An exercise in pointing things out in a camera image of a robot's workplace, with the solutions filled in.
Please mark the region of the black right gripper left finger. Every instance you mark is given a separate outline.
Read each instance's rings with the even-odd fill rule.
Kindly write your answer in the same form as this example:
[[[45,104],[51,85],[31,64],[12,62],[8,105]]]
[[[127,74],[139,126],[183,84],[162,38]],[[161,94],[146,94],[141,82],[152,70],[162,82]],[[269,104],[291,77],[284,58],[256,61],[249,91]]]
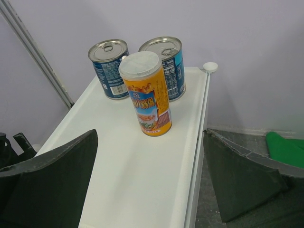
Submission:
[[[77,228],[98,148],[95,129],[0,170],[2,228]]]

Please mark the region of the tall orange can white lid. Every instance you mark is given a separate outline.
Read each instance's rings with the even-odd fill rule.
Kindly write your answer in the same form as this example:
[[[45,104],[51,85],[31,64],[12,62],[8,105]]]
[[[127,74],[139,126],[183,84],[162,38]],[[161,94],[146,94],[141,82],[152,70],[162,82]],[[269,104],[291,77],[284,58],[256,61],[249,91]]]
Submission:
[[[141,130],[161,136],[172,126],[168,88],[160,57],[141,51],[122,58],[119,73],[128,90]]]

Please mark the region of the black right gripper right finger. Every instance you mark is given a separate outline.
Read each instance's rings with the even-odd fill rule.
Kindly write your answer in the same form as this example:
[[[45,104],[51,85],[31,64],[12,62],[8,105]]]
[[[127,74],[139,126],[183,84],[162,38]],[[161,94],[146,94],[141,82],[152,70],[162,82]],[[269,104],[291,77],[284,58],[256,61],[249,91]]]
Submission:
[[[229,228],[301,228],[304,170],[206,130],[205,157],[221,220]]]

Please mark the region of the blue soup can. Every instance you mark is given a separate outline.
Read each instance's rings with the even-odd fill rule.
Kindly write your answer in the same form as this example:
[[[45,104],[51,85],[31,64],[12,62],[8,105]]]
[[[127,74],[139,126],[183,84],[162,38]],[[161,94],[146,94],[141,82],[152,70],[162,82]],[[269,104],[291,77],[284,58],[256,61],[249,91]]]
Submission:
[[[128,56],[127,43],[121,39],[110,39],[93,45],[88,51],[95,73],[105,95],[113,100],[129,96],[119,73],[119,65],[124,56]]]
[[[182,42],[175,37],[157,37],[142,44],[139,51],[151,51],[160,57],[169,101],[179,99],[186,91]]]

